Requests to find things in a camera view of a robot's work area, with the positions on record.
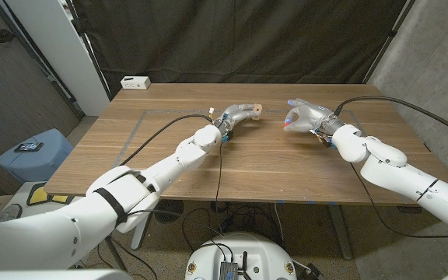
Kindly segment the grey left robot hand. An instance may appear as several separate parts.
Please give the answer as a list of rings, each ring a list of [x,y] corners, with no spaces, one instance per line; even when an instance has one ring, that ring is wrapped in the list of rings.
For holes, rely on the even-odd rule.
[[[219,129],[221,135],[224,135],[240,121],[258,117],[260,114],[261,111],[255,109],[253,104],[233,104],[227,107],[221,116],[214,121],[214,125]]]

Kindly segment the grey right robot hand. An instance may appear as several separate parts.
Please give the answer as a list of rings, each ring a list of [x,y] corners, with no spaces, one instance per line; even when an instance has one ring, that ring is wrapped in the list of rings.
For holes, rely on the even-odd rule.
[[[334,112],[309,103],[300,98],[288,100],[288,105],[292,109],[287,113],[284,122],[284,131],[311,132],[313,134],[321,132],[333,135],[345,123],[334,115]]]

